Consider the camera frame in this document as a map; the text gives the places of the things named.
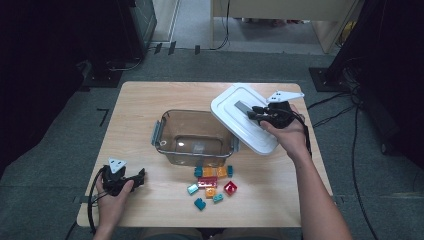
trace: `white lid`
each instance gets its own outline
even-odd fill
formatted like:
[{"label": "white lid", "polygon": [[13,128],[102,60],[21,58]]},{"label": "white lid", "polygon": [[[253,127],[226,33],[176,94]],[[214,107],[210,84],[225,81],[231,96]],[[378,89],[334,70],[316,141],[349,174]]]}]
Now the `white lid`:
[{"label": "white lid", "polygon": [[237,136],[244,144],[260,155],[268,155],[277,147],[277,139],[264,129],[256,120],[250,120],[236,104],[266,107],[266,99],[244,83],[235,83],[216,97],[211,103],[212,114]]}]

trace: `building block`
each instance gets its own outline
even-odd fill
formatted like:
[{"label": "building block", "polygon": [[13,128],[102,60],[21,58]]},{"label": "building block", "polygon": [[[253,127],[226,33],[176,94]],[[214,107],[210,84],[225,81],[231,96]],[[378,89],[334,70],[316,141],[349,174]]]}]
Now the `building block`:
[{"label": "building block", "polygon": [[218,167],[218,168],[216,169],[216,175],[217,175],[219,178],[227,177],[227,169],[226,169],[225,167]]},{"label": "building block", "polygon": [[199,187],[197,186],[197,184],[193,184],[193,185],[187,187],[187,191],[190,195],[195,194],[198,190],[199,190]]},{"label": "building block", "polygon": [[199,210],[203,210],[206,207],[206,203],[201,198],[196,199],[194,205],[196,205]]},{"label": "building block", "polygon": [[201,177],[197,180],[197,186],[199,188],[206,188],[206,187],[217,187],[218,185],[218,177]]},{"label": "building block", "polygon": [[203,177],[212,177],[213,174],[213,168],[212,167],[204,167],[203,168]]},{"label": "building block", "polygon": [[231,166],[231,165],[228,165],[227,166],[227,174],[228,174],[228,177],[233,177],[233,166]]},{"label": "building block", "polygon": [[207,188],[205,188],[205,196],[206,196],[206,198],[213,198],[213,196],[215,195],[215,193],[216,193],[216,188],[214,188],[214,187],[207,187]]},{"label": "building block", "polygon": [[202,167],[194,168],[194,176],[195,177],[202,177],[203,176],[203,168]]},{"label": "building block", "polygon": [[225,184],[224,190],[226,193],[228,193],[228,195],[231,196],[237,191],[237,186],[233,182],[229,181],[227,184]]},{"label": "building block", "polygon": [[224,199],[224,195],[222,193],[218,193],[215,196],[213,196],[212,200],[214,203],[218,203]]}]

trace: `wrist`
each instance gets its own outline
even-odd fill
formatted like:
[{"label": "wrist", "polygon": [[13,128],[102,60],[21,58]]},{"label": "wrist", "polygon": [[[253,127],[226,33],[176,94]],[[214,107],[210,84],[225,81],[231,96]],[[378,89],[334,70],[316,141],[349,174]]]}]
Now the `wrist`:
[{"label": "wrist", "polygon": [[287,152],[287,155],[293,160],[294,163],[311,161],[311,155],[306,148],[297,148],[292,152]]}]

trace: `wooden table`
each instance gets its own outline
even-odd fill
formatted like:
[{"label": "wooden table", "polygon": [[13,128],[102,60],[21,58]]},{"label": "wooden table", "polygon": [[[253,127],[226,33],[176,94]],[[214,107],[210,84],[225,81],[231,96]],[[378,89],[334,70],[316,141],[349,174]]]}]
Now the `wooden table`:
[{"label": "wooden table", "polygon": [[[230,0],[210,0],[210,46],[214,48],[214,18],[227,16]],[[229,17],[312,20],[324,53],[329,53],[360,0],[231,0]]]},{"label": "wooden table", "polygon": [[[231,197],[214,204],[204,191],[193,196],[187,187],[197,181],[194,167],[176,166],[158,153],[150,139],[154,123],[170,109],[210,111],[211,101],[232,83],[200,82],[127,82],[123,85],[106,132],[97,162],[88,183],[108,164],[109,157],[126,160],[125,176],[146,169],[145,185],[131,193],[120,226],[126,227],[299,227],[299,199],[295,169],[286,152],[278,146],[268,156],[254,153],[241,144],[240,151],[227,159],[234,167],[233,178],[220,179],[218,190],[233,181],[238,189]],[[300,92],[296,84],[251,83],[264,97],[276,90]],[[291,101],[311,126],[303,99]],[[310,127],[313,161],[324,184],[332,190],[322,162],[314,131]],[[194,201],[203,198],[207,205],[200,211]],[[93,209],[95,222],[97,208]],[[89,226],[86,204],[82,204],[77,222]]]}]

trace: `yellow toy block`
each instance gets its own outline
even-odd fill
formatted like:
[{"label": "yellow toy block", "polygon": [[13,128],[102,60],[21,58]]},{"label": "yellow toy block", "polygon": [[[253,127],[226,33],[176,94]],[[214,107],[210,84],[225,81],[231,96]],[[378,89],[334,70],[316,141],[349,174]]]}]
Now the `yellow toy block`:
[{"label": "yellow toy block", "polygon": [[203,167],[203,177],[213,177],[213,168],[212,167]]},{"label": "yellow toy block", "polygon": [[214,187],[205,188],[206,198],[213,198],[213,196],[215,196],[215,193],[216,193],[216,188]]},{"label": "yellow toy block", "polygon": [[216,169],[216,175],[217,175],[219,178],[227,177],[227,169],[226,169],[225,167],[218,167],[218,168]]}]

